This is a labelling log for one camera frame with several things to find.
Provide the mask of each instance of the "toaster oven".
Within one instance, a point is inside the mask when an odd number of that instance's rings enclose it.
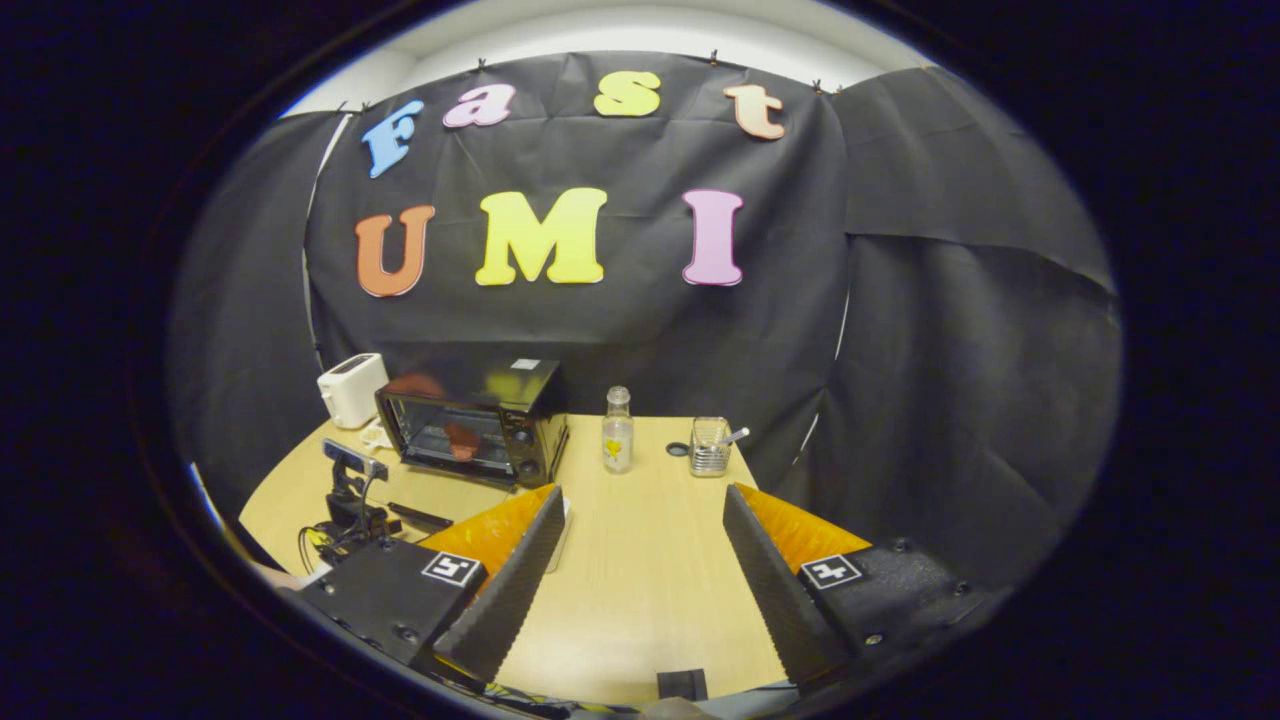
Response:
[[[429,357],[376,392],[401,460],[511,487],[553,482],[568,424],[556,360]]]

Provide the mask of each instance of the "pink letter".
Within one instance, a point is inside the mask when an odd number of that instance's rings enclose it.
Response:
[[[458,97],[462,104],[444,114],[444,127],[465,128],[500,123],[511,114],[507,105],[515,96],[516,88],[509,85],[486,85],[468,90]]]
[[[742,199],[719,190],[690,190],[684,199],[694,209],[694,261],[685,268],[685,282],[742,282],[742,270],[733,264],[733,213]]]

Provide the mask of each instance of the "table surface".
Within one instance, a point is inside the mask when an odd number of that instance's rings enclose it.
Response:
[[[667,455],[667,443],[689,442],[691,421],[636,418],[631,470],[612,475],[600,460],[600,416],[568,418],[571,438],[556,478],[571,505],[564,547],[543,577],[499,684],[643,703],[658,700],[658,673],[701,667],[710,697],[786,679],[722,520],[726,486],[755,482],[737,451],[722,478],[694,478],[686,457]],[[326,421],[271,470],[241,512],[259,544],[294,575],[305,574],[298,529],[328,519],[332,461],[320,443],[332,438],[367,452],[358,436]],[[392,450],[372,456],[390,473],[370,488],[371,506],[394,501],[465,520],[511,495],[404,465]],[[425,536],[406,524],[397,537]]]

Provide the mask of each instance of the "pen holder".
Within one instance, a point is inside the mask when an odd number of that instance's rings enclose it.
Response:
[[[732,445],[722,445],[730,436],[724,418],[694,418],[689,434],[689,471],[695,478],[719,478],[728,470]]]

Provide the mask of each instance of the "orange letter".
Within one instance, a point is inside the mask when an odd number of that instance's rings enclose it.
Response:
[[[765,95],[758,85],[736,85],[726,87],[724,95],[733,99],[733,117],[748,133],[764,140],[777,140],[786,135],[786,128],[769,122],[769,110],[781,110],[782,101]]]
[[[404,223],[404,263],[388,273],[383,268],[383,236],[392,225],[390,215],[374,215],[356,223],[356,277],[360,287],[374,297],[392,297],[413,290],[426,261],[426,222],[435,208],[419,205],[401,213]]]

